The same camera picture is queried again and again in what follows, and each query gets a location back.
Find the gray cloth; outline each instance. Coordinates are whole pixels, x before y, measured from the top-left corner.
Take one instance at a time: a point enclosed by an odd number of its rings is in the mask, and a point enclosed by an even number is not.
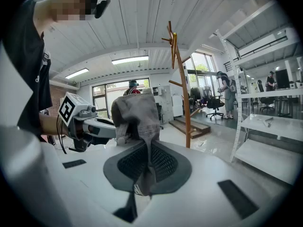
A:
[[[224,92],[225,92],[225,95],[224,95],[224,97],[225,97],[225,110],[226,111],[232,111],[233,110],[233,102],[235,100],[235,96],[234,96],[235,94],[232,93],[229,88],[227,88]]]
[[[148,169],[142,172],[134,184],[135,193],[149,195],[149,188],[156,182],[151,163],[151,141],[159,140],[160,122],[155,98],[152,93],[130,94],[117,98],[111,109],[116,127],[117,145],[142,139],[147,145]]]
[[[117,140],[123,138],[128,143],[139,137],[148,147],[151,140],[159,140],[160,123],[152,93],[121,96],[113,102],[111,113]]]

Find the computer monitor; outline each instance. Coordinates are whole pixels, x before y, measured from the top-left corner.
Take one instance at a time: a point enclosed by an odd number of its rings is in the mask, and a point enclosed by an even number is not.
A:
[[[276,83],[278,89],[289,88],[289,79],[286,69],[276,71]]]

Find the fluorescent light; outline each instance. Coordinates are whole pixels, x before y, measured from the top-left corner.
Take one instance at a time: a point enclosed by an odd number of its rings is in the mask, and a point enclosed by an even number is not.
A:
[[[126,63],[126,62],[133,62],[133,61],[148,61],[148,55],[134,56],[134,57],[129,57],[129,58],[113,60],[112,63],[114,65],[117,65],[117,64]]]
[[[79,71],[77,71],[77,72],[75,72],[75,73],[73,73],[73,74],[71,74],[71,75],[69,75],[69,76],[67,76],[67,77],[65,77],[65,78],[66,78],[66,79],[70,79],[70,78],[73,78],[73,77],[75,77],[75,76],[77,76],[77,75],[80,75],[80,74],[82,74],[82,73],[84,73],[84,72],[88,72],[88,71],[89,71],[89,69],[84,68],[84,69],[79,70]]]

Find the wooden coat rack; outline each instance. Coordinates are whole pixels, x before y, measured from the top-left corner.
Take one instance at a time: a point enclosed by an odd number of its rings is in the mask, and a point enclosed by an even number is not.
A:
[[[187,85],[185,80],[183,63],[190,59],[190,56],[186,57],[184,60],[181,59],[180,51],[177,45],[177,33],[173,33],[171,30],[171,22],[169,21],[169,25],[167,26],[167,30],[169,32],[170,39],[162,38],[162,40],[168,41],[171,46],[171,66],[174,69],[175,67],[175,58],[177,57],[179,72],[181,76],[181,84],[175,81],[169,80],[169,83],[182,87],[183,89],[183,97],[184,97],[184,110],[185,110],[185,128],[186,128],[186,148],[190,148],[190,134],[196,129],[190,129],[190,117],[195,115],[200,111],[200,109],[195,110],[192,114],[189,111],[189,101],[188,101],[188,92]]]

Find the person in hat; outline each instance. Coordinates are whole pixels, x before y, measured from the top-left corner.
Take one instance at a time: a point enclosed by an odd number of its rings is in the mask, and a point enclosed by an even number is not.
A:
[[[123,96],[130,94],[140,94],[140,91],[137,89],[139,83],[136,80],[130,80],[128,82],[129,88],[124,92]]]
[[[269,72],[269,76],[267,77],[266,80],[266,91],[274,91],[274,73],[272,71]]]
[[[39,111],[52,106],[49,87],[51,55],[45,50],[44,33],[54,23],[67,20],[99,18],[110,0],[26,0],[11,20],[3,37],[5,51],[22,79],[33,91],[25,106],[18,126],[32,132],[41,141],[41,135],[57,134],[57,117]],[[63,124],[63,134],[67,127]]]
[[[218,92],[224,92],[225,98],[225,110],[226,113],[223,116],[224,119],[233,119],[232,111],[233,111],[233,102],[235,100],[234,93],[230,90],[230,79],[227,74],[221,71],[217,72],[217,79],[221,78],[223,87],[218,89]]]

